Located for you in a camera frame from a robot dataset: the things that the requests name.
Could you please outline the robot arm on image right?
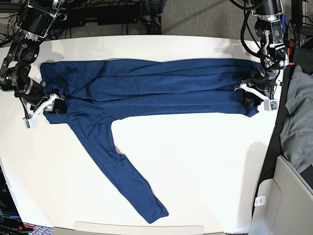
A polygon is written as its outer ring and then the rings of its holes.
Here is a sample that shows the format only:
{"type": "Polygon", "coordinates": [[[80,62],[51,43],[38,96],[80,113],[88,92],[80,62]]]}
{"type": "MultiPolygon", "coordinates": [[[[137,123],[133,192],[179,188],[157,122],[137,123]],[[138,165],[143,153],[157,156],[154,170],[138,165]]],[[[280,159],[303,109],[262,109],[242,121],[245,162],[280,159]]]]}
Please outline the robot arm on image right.
{"type": "Polygon", "coordinates": [[[244,11],[244,21],[240,32],[242,46],[250,55],[259,58],[258,69],[251,72],[250,78],[239,85],[239,89],[254,94],[260,100],[274,99],[274,87],[277,85],[281,70],[288,65],[282,16],[283,5],[280,0],[245,0],[243,5],[232,0],[231,3],[244,11]],[[253,52],[244,40],[248,28],[249,16],[257,17],[255,34],[260,38],[258,52],[253,52]]]}

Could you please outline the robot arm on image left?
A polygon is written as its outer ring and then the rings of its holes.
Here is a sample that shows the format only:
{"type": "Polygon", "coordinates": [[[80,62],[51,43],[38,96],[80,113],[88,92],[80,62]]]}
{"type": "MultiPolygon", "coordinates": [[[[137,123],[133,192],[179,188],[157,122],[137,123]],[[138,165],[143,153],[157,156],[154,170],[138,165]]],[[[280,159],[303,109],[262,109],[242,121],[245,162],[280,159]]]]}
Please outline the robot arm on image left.
{"type": "Polygon", "coordinates": [[[31,119],[27,104],[40,106],[50,96],[28,74],[64,3],[64,0],[26,0],[18,13],[17,31],[0,68],[0,89],[14,92],[22,103],[25,119],[31,119]]]}

